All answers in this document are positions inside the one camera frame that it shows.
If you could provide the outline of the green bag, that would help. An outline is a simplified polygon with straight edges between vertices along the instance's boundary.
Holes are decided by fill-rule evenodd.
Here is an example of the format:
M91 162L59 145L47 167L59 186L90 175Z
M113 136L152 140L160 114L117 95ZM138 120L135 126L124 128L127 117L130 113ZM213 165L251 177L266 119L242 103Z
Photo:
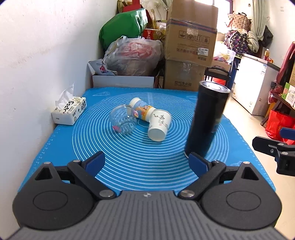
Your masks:
M103 50L107 50L110 44L122 36L135 38L141 35L148 17L144 8L125 13L118 13L100 29L99 40Z

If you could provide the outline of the purple floral bag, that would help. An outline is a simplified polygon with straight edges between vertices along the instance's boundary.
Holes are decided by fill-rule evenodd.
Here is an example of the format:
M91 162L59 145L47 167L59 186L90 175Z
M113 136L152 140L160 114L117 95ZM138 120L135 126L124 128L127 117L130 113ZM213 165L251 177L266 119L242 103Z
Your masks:
M228 49L234 51L236 54L250 54L251 50L247 43L247 34L241 34L237 30L230 30L225 34L223 42Z

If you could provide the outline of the clear plastic bag red contents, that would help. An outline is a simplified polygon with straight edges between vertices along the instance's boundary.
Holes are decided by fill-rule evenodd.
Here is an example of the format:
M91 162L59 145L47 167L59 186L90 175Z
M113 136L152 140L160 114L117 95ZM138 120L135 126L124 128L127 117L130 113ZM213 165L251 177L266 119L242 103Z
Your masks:
M160 40L122 36L110 44L103 63L119 76L151 76L163 57Z

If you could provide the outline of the white calligraphy paper cup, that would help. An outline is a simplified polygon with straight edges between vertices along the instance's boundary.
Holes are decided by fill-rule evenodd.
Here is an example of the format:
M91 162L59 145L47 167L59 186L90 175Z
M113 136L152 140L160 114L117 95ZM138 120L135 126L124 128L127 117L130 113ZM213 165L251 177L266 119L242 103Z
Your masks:
M148 137L156 142L161 142L166 138L171 125L171 114L162 109L155 109L150 116L148 127Z

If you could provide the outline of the white tissue pack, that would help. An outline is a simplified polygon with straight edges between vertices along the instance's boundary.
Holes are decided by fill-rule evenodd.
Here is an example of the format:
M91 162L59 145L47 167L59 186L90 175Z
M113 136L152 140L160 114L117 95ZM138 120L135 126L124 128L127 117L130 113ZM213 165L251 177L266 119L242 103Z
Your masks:
M64 90L55 102L55 109L51 116L55 124L73 126L81 114L86 110L85 97L74 96L74 83Z

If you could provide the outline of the black metal chair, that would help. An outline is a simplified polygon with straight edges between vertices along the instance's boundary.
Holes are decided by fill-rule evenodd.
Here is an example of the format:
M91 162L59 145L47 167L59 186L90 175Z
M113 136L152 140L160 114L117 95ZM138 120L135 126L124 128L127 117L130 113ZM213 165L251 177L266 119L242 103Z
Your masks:
M204 80L212 81L212 78L220 78L222 80L226 80L225 87L228 87L228 84L230 83L230 79L231 79L230 69L231 69L231 65L228 65L228 66L214 65L214 66L211 66L210 68L206 68L204 72Z

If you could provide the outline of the clear glass jar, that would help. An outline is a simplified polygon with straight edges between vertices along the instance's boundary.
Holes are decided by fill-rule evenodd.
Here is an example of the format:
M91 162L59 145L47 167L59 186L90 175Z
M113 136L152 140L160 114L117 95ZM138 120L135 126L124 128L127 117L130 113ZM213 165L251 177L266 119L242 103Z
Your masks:
M122 104L110 112L110 122L115 132L122 135L130 134L137 125L133 108L129 104Z

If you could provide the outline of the lower cardboard box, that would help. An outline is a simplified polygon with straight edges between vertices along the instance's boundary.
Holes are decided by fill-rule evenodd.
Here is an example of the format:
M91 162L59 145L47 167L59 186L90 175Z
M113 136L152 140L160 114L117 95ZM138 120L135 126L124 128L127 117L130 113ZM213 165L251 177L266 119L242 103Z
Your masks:
M163 88L197 92L204 80L205 66L182 61L166 60Z

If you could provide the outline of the white chest freezer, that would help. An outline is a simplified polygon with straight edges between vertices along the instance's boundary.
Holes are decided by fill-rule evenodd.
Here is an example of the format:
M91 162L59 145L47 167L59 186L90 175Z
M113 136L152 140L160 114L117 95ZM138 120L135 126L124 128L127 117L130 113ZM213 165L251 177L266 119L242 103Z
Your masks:
M265 116L268 93L280 68L258 57L243 54L235 75L232 97L253 116Z

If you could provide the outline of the blue orange paper cup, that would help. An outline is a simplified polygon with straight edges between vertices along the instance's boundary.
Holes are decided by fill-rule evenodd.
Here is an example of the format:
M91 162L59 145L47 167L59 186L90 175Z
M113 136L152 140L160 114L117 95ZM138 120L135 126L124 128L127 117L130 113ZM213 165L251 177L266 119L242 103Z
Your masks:
M138 97L133 98L129 105L131 106L133 110L133 115L137 119L141 119L146 122L150 122L150 117L156 108L152 107L151 105L148 105L146 102L141 100Z

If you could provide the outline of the cardboard box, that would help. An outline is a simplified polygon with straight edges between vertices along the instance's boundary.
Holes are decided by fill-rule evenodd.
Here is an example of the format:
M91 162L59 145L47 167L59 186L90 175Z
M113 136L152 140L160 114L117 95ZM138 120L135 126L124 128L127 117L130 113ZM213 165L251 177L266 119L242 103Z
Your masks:
M163 88L197 92L204 80L205 66L182 61L166 60Z
M164 56L210 67L217 34L218 8L198 1L172 1L166 23Z

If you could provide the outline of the white open box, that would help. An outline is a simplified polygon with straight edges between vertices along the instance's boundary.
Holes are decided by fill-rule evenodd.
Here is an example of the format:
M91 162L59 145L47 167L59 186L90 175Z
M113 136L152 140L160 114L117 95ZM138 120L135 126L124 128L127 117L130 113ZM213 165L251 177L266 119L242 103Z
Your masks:
M102 59L89 61L88 68L92 75L93 88L158 88L159 86L159 75L118 76L106 67Z

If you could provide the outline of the red shopping bag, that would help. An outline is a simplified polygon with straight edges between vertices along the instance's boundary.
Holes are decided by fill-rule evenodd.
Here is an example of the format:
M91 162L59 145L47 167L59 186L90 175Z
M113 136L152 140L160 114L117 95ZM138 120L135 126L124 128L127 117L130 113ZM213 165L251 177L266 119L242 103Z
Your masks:
M280 136L281 128L294 129L294 117L271 110L265 128L267 136L273 140L283 141L288 145L294 145L294 140L288 140Z

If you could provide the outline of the black thermos bottle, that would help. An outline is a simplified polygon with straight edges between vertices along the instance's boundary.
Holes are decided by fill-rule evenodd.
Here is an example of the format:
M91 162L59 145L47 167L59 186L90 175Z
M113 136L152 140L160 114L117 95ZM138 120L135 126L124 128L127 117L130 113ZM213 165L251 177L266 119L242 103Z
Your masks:
M230 89L212 81L201 81L192 124L185 144L185 156L192 152L205 157L223 115Z

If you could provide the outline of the upper cardboard box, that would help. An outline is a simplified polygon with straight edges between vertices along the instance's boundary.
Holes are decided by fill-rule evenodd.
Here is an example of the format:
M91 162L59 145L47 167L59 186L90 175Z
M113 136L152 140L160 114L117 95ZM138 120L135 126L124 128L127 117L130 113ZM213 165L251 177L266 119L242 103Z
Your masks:
M172 1L166 23L164 56L210 67L217 34L218 8L198 1Z

